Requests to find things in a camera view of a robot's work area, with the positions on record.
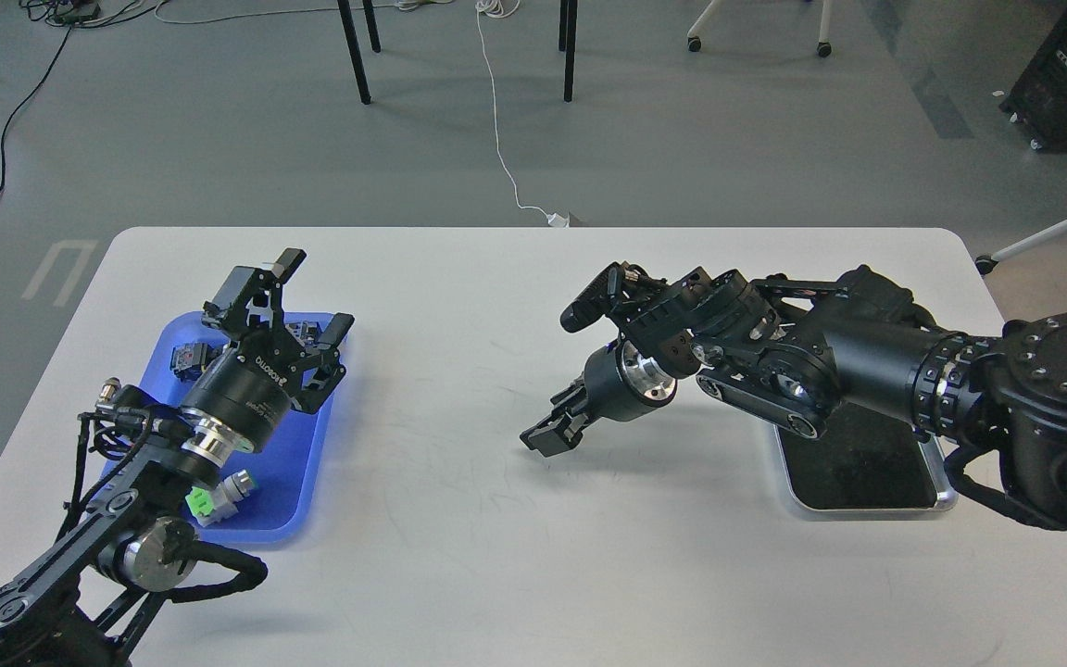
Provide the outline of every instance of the caster wheel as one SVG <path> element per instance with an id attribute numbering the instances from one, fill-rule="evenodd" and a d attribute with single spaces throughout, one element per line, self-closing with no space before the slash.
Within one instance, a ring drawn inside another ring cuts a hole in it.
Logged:
<path id="1" fill-rule="evenodd" d="M 974 257 L 974 269 L 978 270 L 978 275 L 989 274 L 999 263 L 992 260 L 990 255 L 978 255 Z"/>

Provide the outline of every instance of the black cable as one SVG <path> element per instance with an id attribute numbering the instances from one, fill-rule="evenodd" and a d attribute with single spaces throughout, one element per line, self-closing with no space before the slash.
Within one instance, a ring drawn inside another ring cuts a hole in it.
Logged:
<path id="1" fill-rule="evenodd" d="M 143 16 L 143 14 L 149 14 L 149 13 L 156 11 L 157 9 L 159 9 L 159 4 L 154 5 L 154 7 L 147 7 L 145 10 L 139 12 L 138 14 L 134 14 L 134 16 L 125 17 L 125 18 L 118 18 L 118 20 L 116 20 L 116 21 L 114 21 L 114 20 L 106 21 L 106 22 L 102 22 L 102 25 L 81 25 L 81 26 L 76 26 L 76 29 L 77 30 L 94 30 L 94 29 L 96 29 L 96 27 L 111 27 L 111 26 L 115 26 L 115 25 L 124 25 L 124 22 L 126 22 L 126 21 L 132 21 L 132 20 L 134 20 L 134 18 L 141 17 L 141 16 Z"/>
<path id="2" fill-rule="evenodd" d="M 82 508 L 87 506 L 90 499 L 93 499 L 93 497 L 97 495 L 97 491 L 100 491 L 102 487 L 113 480 L 118 473 L 122 473 L 123 469 L 126 467 L 127 464 L 134 460 L 134 456 L 139 452 L 139 450 L 141 450 L 141 448 L 143 448 L 144 444 L 147 444 L 147 439 L 150 436 L 154 420 L 156 420 L 156 418 L 154 418 L 149 412 L 144 414 L 143 431 L 139 433 L 139 436 L 134 439 L 134 442 L 130 443 L 130 451 L 127 451 L 126 456 L 123 456 L 122 460 L 117 461 L 117 465 L 110 469 L 109 473 L 103 474 L 101 479 L 97 480 L 96 485 L 90 487 L 89 491 L 85 491 L 85 494 L 81 496 L 81 502 L 78 503 Z"/>
<path id="3" fill-rule="evenodd" d="M 81 491 L 84 489 L 85 463 L 89 459 L 89 431 L 92 430 L 94 413 L 85 412 L 77 415 L 81 422 L 81 433 L 77 435 L 77 461 L 73 472 L 73 499 L 64 503 L 64 523 L 60 524 L 60 530 L 55 531 L 55 541 L 68 535 L 71 528 L 76 528 L 81 520 Z"/>
<path id="4" fill-rule="evenodd" d="M 47 81 L 47 76 L 52 73 L 52 67 L 55 67 L 55 60 L 59 60 L 60 54 L 64 52 L 64 45 L 68 43 L 68 35 L 70 34 L 73 34 L 73 29 L 68 27 L 68 30 L 64 33 L 64 38 L 60 42 L 60 49 L 57 49 L 55 54 L 52 55 L 52 62 L 47 64 L 47 70 L 44 72 L 43 79 L 38 80 L 35 88 L 31 89 L 31 93 L 27 94 L 22 98 L 22 101 L 18 102 L 18 106 L 7 116 L 7 123 L 3 124 L 3 134 L 0 137 L 0 197 L 3 195 L 5 186 L 7 186 L 7 130 L 11 128 L 11 122 L 16 117 L 18 110 L 34 97 L 35 93 L 38 93 L 38 90 L 44 85 L 44 81 Z"/>

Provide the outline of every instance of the gray floor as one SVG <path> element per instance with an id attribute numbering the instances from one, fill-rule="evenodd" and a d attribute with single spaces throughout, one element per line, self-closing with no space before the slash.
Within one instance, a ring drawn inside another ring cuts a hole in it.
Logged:
<path id="1" fill-rule="evenodd" d="M 287 5 L 314 4 L 177 0 L 165 14 Z M 839 0 L 827 60 L 813 54 L 821 4 L 797 0 L 728 3 L 689 53 L 703 5 L 582 1 L 572 105 L 560 101 L 558 1 L 485 22 L 505 157 L 526 203 L 605 227 L 945 227 L 975 254 L 1067 217 L 1067 155 L 1030 150 L 992 95 L 1012 88 L 1063 1 Z M 124 228 L 544 224 L 516 210 L 496 163 L 469 0 L 378 20 L 385 50 L 365 53 L 368 107 L 334 12 L 205 26 L 147 16 L 71 35 L 7 143 L 0 451 Z M 0 3 L 0 129 L 62 33 Z M 67 303 L 53 304 L 73 250 L 22 299 L 66 240 L 90 249 Z M 746 252 L 728 249 L 727 266 Z M 207 249 L 169 249 L 152 270 L 193 261 Z M 989 284 L 1004 316 L 1066 312 L 1067 239 Z M 117 325 L 102 321 L 101 336 Z M 90 400 L 70 397 L 68 417 Z"/>

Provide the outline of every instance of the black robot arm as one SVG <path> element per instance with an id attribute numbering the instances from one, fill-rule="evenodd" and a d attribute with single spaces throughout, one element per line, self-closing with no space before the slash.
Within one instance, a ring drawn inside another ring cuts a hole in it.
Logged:
<path id="1" fill-rule="evenodd" d="M 958 448 L 944 467 L 960 494 L 1067 530 L 1067 315 L 973 337 L 939 328 L 911 291 L 866 266 L 833 283 L 749 283 L 736 270 L 710 279 L 696 269 L 666 284 L 614 264 L 560 321 L 578 331 L 600 317 L 614 321 L 617 339 L 522 433 L 543 456 L 572 450 L 599 417 L 628 422 L 665 407 L 674 380 L 698 376 L 708 396 L 806 439 L 825 433 L 842 402 L 952 439 Z M 991 451 L 1002 490 L 966 476 Z"/>
<path id="2" fill-rule="evenodd" d="M 288 249 L 270 269 L 233 269 L 203 316 L 229 343 L 181 404 L 110 379 L 93 412 L 80 414 L 73 499 L 55 544 L 0 587 L 1 667 L 123 666 L 165 602 L 217 599 L 266 579 L 259 558 L 200 541 L 180 507 L 193 487 L 217 486 L 233 451 L 261 451 L 288 410 L 318 410 L 345 375 L 338 346 L 352 316 L 339 313 L 305 340 L 284 324 L 283 284 L 304 257 Z M 116 463 L 82 494 L 90 440 Z M 234 577 L 177 587 L 195 562 Z M 86 569 L 123 587 L 93 618 L 77 605 Z"/>

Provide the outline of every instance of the table leg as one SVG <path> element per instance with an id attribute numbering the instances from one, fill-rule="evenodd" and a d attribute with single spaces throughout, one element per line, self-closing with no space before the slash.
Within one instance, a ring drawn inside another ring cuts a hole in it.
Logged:
<path id="1" fill-rule="evenodd" d="M 567 50 L 567 1 L 558 5 L 558 50 Z"/>
<path id="2" fill-rule="evenodd" d="M 575 97 L 575 29 L 579 18 L 579 0 L 567 0 L 567 76 L 563 81 L 562 100 Z"/>
<path id="3" fill-rule="evenodd" d="M 373 13 L 373 0 L 364 0 L 365 25 L 368 26 L 368 45 L 372 46 L 373 53 L 381 53 L 382 42 L 377 37 L 377 14 Z"/>
<path id="4" fill-rule="evenodd" d="M 352 59 L 352 74 L 356 77 L 356 90 L 361 92 L 361 104 L 368 105 L 368 81 L 365 80 L 365 64 L 361 61 L 361 44 L 356 43 L 356 26 L 352 25 L 352 7 L 348 0 L 337 0 L 340 7 L 340 22 L 344 23 L 344 38 L 348 42 L 348 57 Z"/>

